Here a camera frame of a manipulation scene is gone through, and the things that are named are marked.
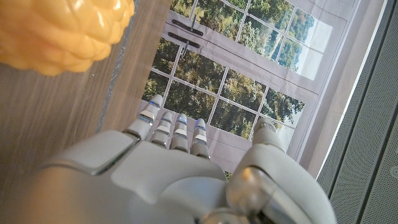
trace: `yellow plastic object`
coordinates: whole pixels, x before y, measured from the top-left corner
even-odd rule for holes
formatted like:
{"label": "yellow plastic object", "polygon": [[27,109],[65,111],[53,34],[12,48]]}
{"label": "yellow plastic object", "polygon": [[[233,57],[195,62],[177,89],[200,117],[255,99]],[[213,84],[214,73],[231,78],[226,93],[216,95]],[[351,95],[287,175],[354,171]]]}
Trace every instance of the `yellow plastic object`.
{"label": "yellow plastic object", "polygon": [[85,71],[133,14],[132,0],[0,0],[0,62],[45,75]]}

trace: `wood grain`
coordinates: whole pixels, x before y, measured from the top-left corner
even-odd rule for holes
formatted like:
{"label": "wood grain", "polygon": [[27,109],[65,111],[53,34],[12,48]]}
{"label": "wood grain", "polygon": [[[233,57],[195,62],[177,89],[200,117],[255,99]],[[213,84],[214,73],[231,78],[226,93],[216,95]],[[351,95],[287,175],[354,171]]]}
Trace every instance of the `wood grain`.
{"label": "wood grain", "polygon": [[161,32],[153,30],[164,29],[171,2],[140,2],[139,9],[148,10],[136,14],[102,130],[121,131],[136,116],[161,36]]}
{"label": "wood grain", "polygon": [[[133,119],[170,4],[140,2],[103,129],[122,129]],[[96,132],[120,49],[114,45],[84,73],[56,77],[0,64],[0,209],[39,164]]]}

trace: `glass door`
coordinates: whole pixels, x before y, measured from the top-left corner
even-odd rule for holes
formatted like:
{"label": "glass door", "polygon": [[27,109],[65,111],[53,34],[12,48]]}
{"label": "glass door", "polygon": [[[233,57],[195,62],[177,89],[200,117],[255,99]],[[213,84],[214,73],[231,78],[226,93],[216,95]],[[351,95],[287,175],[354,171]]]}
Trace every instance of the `glass door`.
{"label": "glass door", "polygon": [[[175,22],[190,27],[194,17],[203,35]],[[268,117],[296,158],[330,65],[325,52],[336,48],[332,22],[285,0],[174,0],[142,99],[161,94],[165,109],[203,118],[216,130],[208,138],[243,154],[253,124]],[[173,35],[199,47],[185,52]]]}

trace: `perforated panel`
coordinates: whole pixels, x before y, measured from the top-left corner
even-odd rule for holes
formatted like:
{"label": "perforated panel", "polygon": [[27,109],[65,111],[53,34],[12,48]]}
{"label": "perforated panel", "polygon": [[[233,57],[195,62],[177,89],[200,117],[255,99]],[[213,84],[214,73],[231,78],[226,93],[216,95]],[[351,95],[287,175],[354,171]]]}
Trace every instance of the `perforated panel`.
{"label": "perforated panel", "polygon": [[330,197],[339,223],[359,221],[363,203],[366,203],[366,196],[372,187],[373,173],[377,172],[377,162],[384,152],[390,124],[395,119],[398,102],[397,16],[396,11],[392,15]]}
{"label": "perforated panel", "polygon": [[359,107],[361,106],[364,93],[368,87],[368,81],[371,77],[373,66],[376,62],[379,49],[381,48],[382,38],[387,29],[389,17],[392,12],[393,3],[394,3],[393,0],[387,2],[386,9],[382,16],[379,28],[377,29],[363,71],[359,77],[358,84],[355,87],[355,91],[351,97],[351,101],[348,105],[345,116],[341,122],[341,126],[337,132],[329,156],[325,161],[325,164],[320,172],[320,175],[318,176],[317,181],[327,195],[331,194],[331,190],[334,186],[334,180],[338,173],[340,161],[344,156],[346,145],[350,138],[350,134],[352,132],[353,125],[355,123],[357,113],[359,111]]}
{"label": "perforated panel", "polygon": [[361,223],[398,222],[398,179],[390,173],[391,167],[398,166],[397,149],[398,119],[391,132]]}

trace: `white mullion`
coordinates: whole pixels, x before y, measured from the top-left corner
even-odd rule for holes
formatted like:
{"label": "white mullion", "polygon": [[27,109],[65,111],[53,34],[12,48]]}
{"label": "white mullion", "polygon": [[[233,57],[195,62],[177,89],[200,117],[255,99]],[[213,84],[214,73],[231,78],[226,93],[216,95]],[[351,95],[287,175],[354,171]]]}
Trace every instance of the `white mullion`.
{"label": "white mullion", "polygon": [[220,99],[222,99],[223,101],[225,101],[225,102],[227,102],[227,103],[230,103],[230,104],[232,104],[232,105],[235,105],[235,106],[237,106],[238,108],[244,109],[245,111],[248,111],[248,112],[250,112],[250,113],[254,113],[254,114],[257,113],[255,110],[250,109],[250,108],[247,108],[247,107],[245,107],[245,106],[243,106],[243,105],[240,105],[239,103],[234,102],[234,101],[232,101],[232,100],[229,100],[229,99],[227,99],[227,98],[225,98],[225,97],[220,96]]}
{"label": "white mullion", "polygon": [[283,39],[282,42],[280,43],[278,56],[276,56],[276,59],[275,59],[275,62],[276,62],[276,63],[278,63],[280,53],[282,52],[282,47],[283,47],[284,44],[285,44],[285,39],[286,39],[286,36],[287,36],[287,32],[288,32],[288,30],[290,29],[290,25],[292,24],[293,17],[294,17],[294,14],[295,14],[295,12],[296,12],[296,8],[297,8],[297,7],[294,7],[294,9],[293,9],[292,17],[290,17],[289,24],[287,24],[287,27],[286,27],[286,33],[285,33],[285,35],[284,35],[284,39]]}
{"label": "white mullion", "polygon": [[220,0],[220,1],[222,1],[224,4],[226,4],[227,6],[233,8],[233,9],[235,9],[235,10],[237,10],[237,11],[244,13],[244,10],[243,10],[243,9],[241,9],[241,8],[239,8],[239,7],[236,7],[236,6],[232,5],[232,4],[229,3],[227,0]]}
{"label": "white mullion", "polygon": [[207,120],[207,124],[209,124],[209,125],[210,125],[211,120],[213,119],[214,112],[216,111],[216,107],[217,107],[218,99],[220,98],[220,95],[221,95],[221,91],[223,91],[224,82],[225,82],[226,74],[228,73],[228,70],[229,70],[229,68],[225,67],[224,75],[223,75],[223,78],[221,79],[220,87],[218,88],[216,100],[214,101],[213,107],[212,107],[210,115],[209,115],[209,119]]}
{"label": "white mullion", "polygon": [[286,126],[286,127],[288,127],[288,128],[291,128],[291,129],[296,130],[295,127],[290,126],[290,125],[288,125],[288,124],[285,124],[285,123],[283,123],[283,122],[281,122],[281,121],[278,121],[277,119],[271,118],[271,117],[269,117],[269,116],[267,116],[267,115],[260,114],[260,117],[268,118],[268,119],[270,119],[271,121],[273,121],[273,122],[275,122],[275,123],[278,123],[278,124],[281,124],[281,125]]}
{"label": "white mullion", "polygon": [[250,132],[249,140],[250,140],[250,139],[252,138],[252,136],[253,136],[254,125],[257,123],[257,120],[259,119],[262,106],[264,105],[264,101],[266,100],[266,96],[267,96],[267,93],[268,93],[268,89],[269,89],[269,87],[267,86],[267,87],[266,87],[266,90],[264,90],[264,94],[263,94],[262,99],[261,99],[261,102],[260,102],[260,107],[259,107],[259,109],[257,110],[256,118],[254,119],[253,126],[251,127],[251,132]]}
{"label": "white mullion", "polygon": [[206,93],[206,94],[208,94],[208,95],[217,97],[217,95],[216,95],[215,93],[210,92],[210,91],[208,91],[208,90],[206,90],[206,89],[204,89],[204,88],[201,88],[201,87],[199,87],[199,86],[196,86],[196,85],[194,85],[194,84],[192,84],[192,83],[189,83],[189,82],[187,82],[187,81],[185,81],[185,80],[182,80],[182,79],[180,79],[180,78],[172,77],[172,80],[174,80],[174,81],[176,81],[176,82],[179,82],[179,83],[181,83],[181,84],[184,84],[184,85],[186,85],[186,86],[189,86],[189,87],[191,87],[191,88],[193,88],[193,89],[202,91],[202,92],[204,92],[204,93]]}
{"label": "white mullion", "polygon": [[246,20],[246,16],[248,15],[250,4],[251,4],[251,0],[248,0],[248,4],[246,5],[246,8],[244,10],[244,14],[243,14],[243,17],[242,17],[241,25],[239,26],[238,33],[236,34],[235,42],[238,42],[239,37],[241,36],[242,29],[243,29],[243,24],[244,24],[244,21]]}
{"label": "white mullion", "polygon": [[159,75],[163,75],[164,77],[170,78],[170,75],[169,75],[169,74],[167,74],[167,73],[165,73],[165,72],[162,72],[162,71],[160,71],[160,70],[158,70],[158,69],[156,69],[156,68],[154,68],[154,67],[151,67],[150,70],[151,70],[152,72],[158,73]]}
{"label": "white mullion", "polygon": [[197,7],[198,1],[199,1],[199,0],[195,0],[195,1],[193,2],[193,4],[192,4],[192,9],[191,9],[191,14],[189,15],[189,19],[192,19],[193,14],[195,13],[195,8]]}
{"label": "white mullion", "polygon": [[167,83],[166,90],[164,91],[163,102],[161,105],[162,107],[164,107],[164,104],[166,103],[166,98],[167,98],[167,95],[169,94],[170,86],[172,85],[172,80],[173,80],[172,78],[174,76],[175,70],[177,69],[177,64],[178,64],[178,60],[180,60],[180,54],[181,54],[182,49],[183,49],[183,47],[180,46],[178,48],[177,55],[175,56],[172,73],[170,74],[171,77],[169,78],[169,82]]}
{"label": "white mullion", "polygon": [[318,53],[320,53],[320,54],[323,55],[323,52],[321,52],[321,51],[319,51],[319,50],[317,50],[317,49],[311,48],[309,45],[304,44],[303,42],[301,42],[301,41],[299,41],[299,40],[296,40],[294,37],[287,36],[287,38],[288,38],[289,40],[293,41],[293,42],[296,42],[296,43],[298,43],[298,44],[302,44],[302,45],[308,47],[310,50],[314,50],[314,51],[316,51],[316,52],[318,52]]}
{"label": "white mullion", "polygon": [[283,35],[286,35],[286,34],[287,34],[287,32],[283,32],[283,31],[279,30],[278,28],[275,28],[275,27],[271,26],[270,24],[268,24],[268,23],[262,21],[260,18],[257,18],[255,15],[248,14],[248,16],[249,16],[250,18],[254,19],[255,21],[261,23],[262,25],[266,26],[267,28],[270,28],[270,29],[272,29],[272,30],[274,30],[274,31],[276,31],[276,32],[278,32],[278,33],[280,33],[280,34],[283,34]]}

